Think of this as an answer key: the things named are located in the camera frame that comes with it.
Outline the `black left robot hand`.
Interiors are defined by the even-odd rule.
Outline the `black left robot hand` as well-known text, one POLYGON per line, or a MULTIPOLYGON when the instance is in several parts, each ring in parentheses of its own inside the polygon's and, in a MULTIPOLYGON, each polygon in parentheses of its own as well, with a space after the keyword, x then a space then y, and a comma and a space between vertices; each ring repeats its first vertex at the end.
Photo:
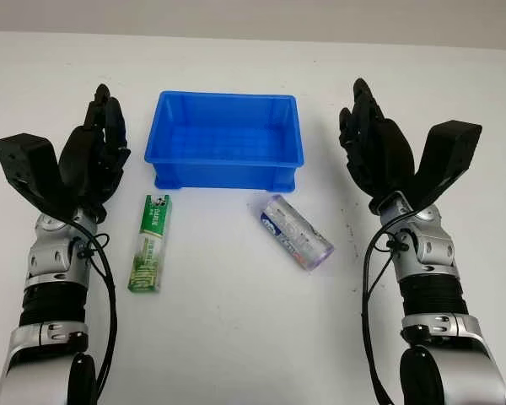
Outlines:
POLYGON ((118 188, 130 153, 120 103, 100 84, 84 123, 72 131, 58 162, 76 204, 98 224, 106 218, 104 203, 118 188))

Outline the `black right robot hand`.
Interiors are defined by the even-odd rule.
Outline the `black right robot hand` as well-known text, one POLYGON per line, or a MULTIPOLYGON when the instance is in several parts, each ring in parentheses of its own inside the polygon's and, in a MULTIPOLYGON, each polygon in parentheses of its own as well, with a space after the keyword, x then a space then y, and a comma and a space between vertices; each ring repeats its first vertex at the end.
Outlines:
POLYGON ((339 114, 339 142, 352 179, 371 197, 369 209, 377 214, 387 198, 410 183, 414 158, 401 129, 384 116, 362 78, 353 85, 353 99, 353 108, 339 114))

